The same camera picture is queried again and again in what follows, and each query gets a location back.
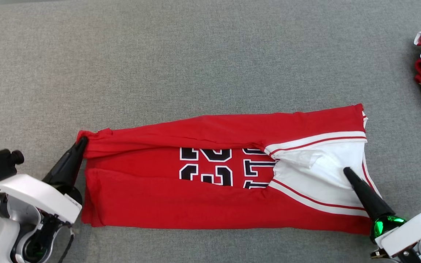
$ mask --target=white side panel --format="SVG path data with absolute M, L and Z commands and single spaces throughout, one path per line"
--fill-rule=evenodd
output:
M 76 221 L 82 208 L 52 186 L 30 175 L 14 175 L 2 180 L 0 190 L 47 213 L 57 214 L 60 220 L 69 223 Z
M 323 138 L 319 143 L 277 151 L 274 158 L 279 162 L 274 166 L 274 183 L 269 186 L 321 211 L 368 216 L 342 171 L 351 167 L 374 187 L 363 169 L 366 139 L 344 138 L 359 135 L 364 133 L 346 132 L 340 138 Z

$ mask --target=red basketball jersey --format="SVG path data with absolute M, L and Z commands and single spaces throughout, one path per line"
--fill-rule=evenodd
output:
M 304 228 L 369 233 L 342 173 L 364 164 L 361 105 L 205 115 L 87 136 L 82 221 L 140 228 Z

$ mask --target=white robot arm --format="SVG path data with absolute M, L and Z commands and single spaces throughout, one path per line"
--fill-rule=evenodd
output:
M 409 221 L 395 216 L 389 205 L 350 168 L 345 168 L 344 174 L 374 222 L 370 239 L 378 249 L 371 253 L 371 258 L 421 263 L 421 213 Z
M 42 181 L 16 174 L 21 152 L 0 151 L 0 263 L 45 263 L 50 258 L 57 233 L 71 228 L 82 209 L 74 183 L 86 145 L 87 138 L 81 138 Z M 73 238 L 71 231 L 67 250 Z

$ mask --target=red trim stripe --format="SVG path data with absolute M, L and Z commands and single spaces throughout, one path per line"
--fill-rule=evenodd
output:
M 292 191 L 293 193 L 297 194 L 298 196 L 301 196 L 301 197 L 303 197 L 303 198 L 305 198 L 305 199 L 307 199 L 307 200 L 310 200 L 311 202 L 317 203 L 317 204 L 319 204 L 319 205 L 331 206 L 331 207 L 339 207 L 339 208 L 347 208 L 347 209 L 356 209 L 356 210 L 362 210 L 362 211 L 365 211 L 365 209 L 364 209 L 364 208 L 362 208 L 362 207 L 347 206 L 347 205 L 333 205 L 332 203 L 322 203 L 322 202 L 320 202 L 320 201 L 316 201 L 316 200 L 314 200 L 314 199 L 311 199 L 311 198 L 309 198 L 309 197 L 307 197 L 307 196 L 305 196 L 305 195 L 303 195 L 303 194 L 301 194 L 301 193 L 298 193 L 297 191 L 295 191 L 295 190 L 294 190 L 294 189 L 292 189 L 291 187 L 289 187 L 289 186 L 287 186 L 287 185 L 285 185 L 285 184 L 281 183 L 280 181 L 276 180 L 275 178 L 272 178 L 272 181 L 274 181 L 274 182 L 278 183 L 279 185 L 284 186 L 285 188 L 287 188 L 288 190 L 290 190 L 290 191 Z
M 361 162 L 361 168 L 363 169 L 363 174 L 365 175 L 365 179 L 368 182 L 369 186 L 374 190 L 373 184 L 368 179 L 368 175 L 366 174 L 365 163 Z
M 314 142 L 310 142 L 304 145 L 300 145 L 300 146 L 296 146 L 296 147 L 292 147 L 292 148 L 286 148 L 286 149 L 277 149 L 272 151 L 269 156 L 273 155 L 274 153 L 277 153 L 278 151 L 289 151 L 289 150 L 295 150 L 295 149 L 299 149 L 299 148 L 303 148 L 309 145 L 313 145 L 319 142 L 323 142 L 323 141 L 329 141 L 329 140 L 342 140 L 342 139 L 365 139 L 365 136 L 351 136 L 351 137 L 337 137 L 337 138 L 326 138 L 326 139 L 322 139 L 322 140 L 318 140 L 318 141 L 314 141 Z

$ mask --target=gray fabric surface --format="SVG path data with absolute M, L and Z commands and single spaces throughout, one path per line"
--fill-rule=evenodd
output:
M 414 0 L 2 5 L 0 149 L 22 150 L 19 171 L 41 178 L 80 129 L 363 103 L 371 177 L 411 218 L 421 212 L 419 30 Z M 76 228 L 66 263 L 360 263 L 374 249 L 363 236 L 291 228 Z

